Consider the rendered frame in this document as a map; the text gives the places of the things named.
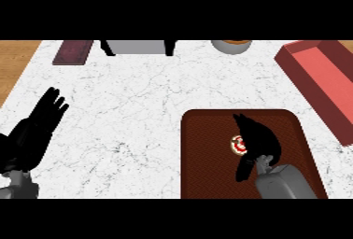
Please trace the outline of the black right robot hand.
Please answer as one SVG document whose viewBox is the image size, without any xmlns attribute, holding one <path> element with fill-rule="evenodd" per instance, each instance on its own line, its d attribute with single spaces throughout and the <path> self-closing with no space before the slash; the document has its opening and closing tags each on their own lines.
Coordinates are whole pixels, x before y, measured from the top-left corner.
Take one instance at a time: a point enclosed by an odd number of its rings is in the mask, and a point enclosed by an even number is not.
<svg viewBox="0 0 353 239">
<path fill-rule="evenodd" d="M 246 153 L 239 159 L 239 166 L 236 170 L 236 181 L 240 182 L 248 179 L 255 160 L 259 156 L 271 156 L 273 159 L 268 165 L 273 166 L 280 160 L 280 142 L 273 131 L 250 118 L 242 114 L 233 115 L 239 135 L 243 141 Z"/>
</svg>

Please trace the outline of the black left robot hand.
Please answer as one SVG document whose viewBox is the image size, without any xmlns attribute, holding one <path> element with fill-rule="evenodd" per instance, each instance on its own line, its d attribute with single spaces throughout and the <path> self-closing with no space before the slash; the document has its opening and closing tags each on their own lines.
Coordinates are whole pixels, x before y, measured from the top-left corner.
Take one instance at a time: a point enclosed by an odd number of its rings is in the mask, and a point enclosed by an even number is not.
<svg viewBox="0 0 353 239">
<path fill-rule="evenodd" d="M 17 122 L 8 135 L 0 134 L 0 174 L 10 170 L 27 172 L 36 167 L 67 108 L 58 89 L 48 88 L 29 116 Z"/>
</svg>

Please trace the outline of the red and white cupcake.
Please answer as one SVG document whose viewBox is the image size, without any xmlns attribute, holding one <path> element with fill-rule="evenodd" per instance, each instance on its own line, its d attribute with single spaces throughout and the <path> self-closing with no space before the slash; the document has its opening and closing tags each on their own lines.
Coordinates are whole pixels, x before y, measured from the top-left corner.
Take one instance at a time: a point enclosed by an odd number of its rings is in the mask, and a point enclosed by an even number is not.
<svg viewBox="0 0 353 239">
<path fill-rule="evenodd" d="M 245 143 L 242 137 L 234 135 L 230 140 L 230 149 L 236 155 L 242 156 L 246 153 Z"/>
</svg>

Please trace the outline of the brown rectangular tray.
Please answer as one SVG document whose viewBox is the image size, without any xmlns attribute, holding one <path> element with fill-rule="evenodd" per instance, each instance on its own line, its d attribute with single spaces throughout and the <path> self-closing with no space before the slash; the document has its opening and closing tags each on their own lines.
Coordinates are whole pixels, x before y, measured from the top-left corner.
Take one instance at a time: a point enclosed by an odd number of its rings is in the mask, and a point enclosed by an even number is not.
<svg viewBox="0 0 353 239">
<path fill-rule="evenodd" d="M 180 196 L 194 199 L 256 199 L 255 176 L 237 182 L 239 155 L 230 149 L 239 135 L 233 116 L 245 115 L 273 131 L 280 142 L 280 163 L 293 165 L 323 199 L 326 192 L 301 124 L 284 109 L 191 109 L 181 117 Z"/>
</svg>

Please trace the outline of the red cardboard box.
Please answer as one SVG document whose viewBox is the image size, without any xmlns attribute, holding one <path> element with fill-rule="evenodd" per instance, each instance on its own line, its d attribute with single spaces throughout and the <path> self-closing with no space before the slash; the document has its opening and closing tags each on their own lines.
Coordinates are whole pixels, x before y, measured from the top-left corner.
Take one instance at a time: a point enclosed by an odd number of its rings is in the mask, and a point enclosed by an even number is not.
<svg viewBox="0 0 353 239">
<path fill-rule="evenodd" d="M 301 40 L 274 61 L 341 145 L 353 145 L 353 53 L 338 40 Z"/>
</svg>

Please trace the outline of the dark purple rectangular block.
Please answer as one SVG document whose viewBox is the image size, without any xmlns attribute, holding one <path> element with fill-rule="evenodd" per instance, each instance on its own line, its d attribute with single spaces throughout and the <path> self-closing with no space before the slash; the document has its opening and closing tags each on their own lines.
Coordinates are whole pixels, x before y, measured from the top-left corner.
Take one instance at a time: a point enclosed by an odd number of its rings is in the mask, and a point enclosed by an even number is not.
<svg viewBox="0 0 353 239">
<path fill-rule="evenodd" d="M 91 40 L 64 40 L 56 52 L 53 65 L 84 65 L 91 50 Z"/>
</svg>

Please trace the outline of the grey round pot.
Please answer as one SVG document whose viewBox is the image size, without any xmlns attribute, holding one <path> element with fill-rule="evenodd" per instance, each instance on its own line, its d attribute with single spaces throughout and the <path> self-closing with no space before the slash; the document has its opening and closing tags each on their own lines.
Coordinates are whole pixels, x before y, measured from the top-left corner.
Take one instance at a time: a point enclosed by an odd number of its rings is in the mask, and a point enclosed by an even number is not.
<svg viewBox="0 0 353 239">
<path fill-rule="evenodd" d="M 228 43 L 222 40 L 212 40 L 211 43 L 214 48 L 221 53 L 236 55 L 242 54 L 248 50 L 252 41 L 236 41 L 233 43 Z"/>
</svg>

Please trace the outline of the grey appliance with black legs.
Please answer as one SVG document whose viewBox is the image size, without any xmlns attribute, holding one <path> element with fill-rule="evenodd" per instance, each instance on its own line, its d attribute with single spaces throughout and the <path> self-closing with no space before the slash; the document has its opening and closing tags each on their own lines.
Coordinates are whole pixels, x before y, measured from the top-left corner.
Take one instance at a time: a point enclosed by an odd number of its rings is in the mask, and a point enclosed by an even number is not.
<svg viewBox="0 0 353 239">
<path fill-rule="evenodd" d="M 174 40 L 101 40 L 100 48 L 107 56 L 116 54 L 163 54 L 174 55 Z"/>
</svg>

